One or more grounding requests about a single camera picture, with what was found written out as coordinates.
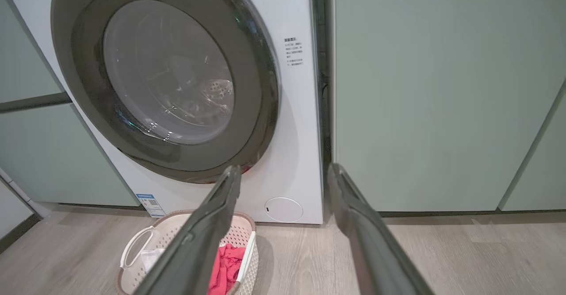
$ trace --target gray wood floor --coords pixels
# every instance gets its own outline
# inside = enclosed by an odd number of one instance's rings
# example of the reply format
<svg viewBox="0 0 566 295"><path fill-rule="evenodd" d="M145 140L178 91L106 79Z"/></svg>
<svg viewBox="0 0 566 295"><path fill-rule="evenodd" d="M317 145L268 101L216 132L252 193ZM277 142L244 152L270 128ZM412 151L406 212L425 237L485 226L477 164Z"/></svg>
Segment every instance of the gray wood floor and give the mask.
<svg viewBox="0 0 566 295"><path fill-rule="evenodd" d="M260 224L255 294L355 294L348 240L322 226ZM59 207L0 254L2 294L115 294L127 241L145 212ZM439 295L564 294L566 213L388 218Z"/></svg>

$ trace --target white handle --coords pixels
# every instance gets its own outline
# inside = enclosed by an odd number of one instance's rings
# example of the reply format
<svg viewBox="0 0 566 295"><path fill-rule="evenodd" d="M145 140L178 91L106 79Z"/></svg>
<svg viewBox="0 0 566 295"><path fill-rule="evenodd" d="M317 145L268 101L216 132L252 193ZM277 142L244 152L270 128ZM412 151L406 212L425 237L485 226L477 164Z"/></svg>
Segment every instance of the white handle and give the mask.
<svg viewBox="0 0 566 295"><path fill-rule="evenodd" d="M238 277L236 281L242 283L243 277L247 273L249 268L248 262L251 261L251 256L253 255L253 247L255 246L255 231L252 231L249 235L248 245L246 246L246 251L244 252L244 257L242 258L242 264L240 266L240 271L238 272Z"/></svg>
<svg viewBox="0 0 566 295"><path fill-rule="evenodd" d="M149 243L149 241L151 240L151 238L153 237L153 226L148 226L147 228L141 230L140 232L137 232L136 235L134 235L134 237L132 239L130 239L130 242L128 242L128 244L126 245L126 248L124 248L124 251L122 253L122 258L120 259L120 267L121 268L126 268L126 267L130 267L135 261L136 259L138 259L138 257L140 256L140 253L142 250L145 249L145 247L147 246L147 244ZM136 257L134 257L134 259L132 260L132 262L129 265L126 265L126 258L128 257L128 255L130 254L130 249L132 247L132 245L139 239L140 236L142 236L145 232L151 231L151 235L149 236L149 238L147 239L147 241L145 241L145 244L143 245L143 247L138 251L138 253L136 254Z"/></svg>

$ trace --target washing machine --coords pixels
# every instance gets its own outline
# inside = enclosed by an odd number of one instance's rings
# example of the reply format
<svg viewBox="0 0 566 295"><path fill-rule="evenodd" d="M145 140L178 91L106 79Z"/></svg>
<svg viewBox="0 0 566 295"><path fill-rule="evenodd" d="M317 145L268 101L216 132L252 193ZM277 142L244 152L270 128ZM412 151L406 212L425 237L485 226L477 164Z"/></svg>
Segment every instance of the washing machine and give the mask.
<svg viewBox="0 0 566 295"><path fill-rule="evenodd" d="M312 0L14 2L152 216L198 207L238 164L237 211L322 223Z"/></svg>

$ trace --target red clothing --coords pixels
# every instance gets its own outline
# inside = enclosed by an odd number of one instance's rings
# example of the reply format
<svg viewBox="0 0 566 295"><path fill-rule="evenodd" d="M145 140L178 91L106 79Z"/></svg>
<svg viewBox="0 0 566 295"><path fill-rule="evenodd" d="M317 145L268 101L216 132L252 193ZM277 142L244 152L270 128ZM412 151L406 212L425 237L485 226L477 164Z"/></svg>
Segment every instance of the red clothing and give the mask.
<svg viewBox="0 0 566 295"><path fill-rule="evenodd" d="M226 295L232 289L245 252L245 247L232 247L232 244L218 249L208 284L208 295Z"/></svg>

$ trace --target white plastic basket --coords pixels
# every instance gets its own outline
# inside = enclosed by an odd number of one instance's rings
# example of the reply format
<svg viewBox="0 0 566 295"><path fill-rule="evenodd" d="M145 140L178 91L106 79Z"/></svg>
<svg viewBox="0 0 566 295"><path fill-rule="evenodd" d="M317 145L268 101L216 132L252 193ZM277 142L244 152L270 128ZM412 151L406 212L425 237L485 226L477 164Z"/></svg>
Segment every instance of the white plastic basket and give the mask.
<svg viewBox="0 0 566 295"><path fill-rule="evenodd" d="M160 220L155 222L154 225L149 226L136 233L130 242L126 245L122 258L120 260L120 270L117 279L117 289L120 295L131 295L134 293L136 287L142 282L147 272L143 265L140 253L142 250L155 250L165 249L171 240L175 237L178 230L187 221L192 211L177 211L172 212ZM140 242L144 236L147 237L136 255L130 255L135 244ZM229 295L250 295L253 291L253 284L257 275L257 263L259 260L257 254L257 246L255 244L255 223L246 214L235 212L232 218L232 224L228 233L220 240L219 246L224 246L227 243L232 244L234 247L246 247L242 265L236 279L234 287L228 291ZM126 263L127 259L132 258L130 263Z"/></svg>

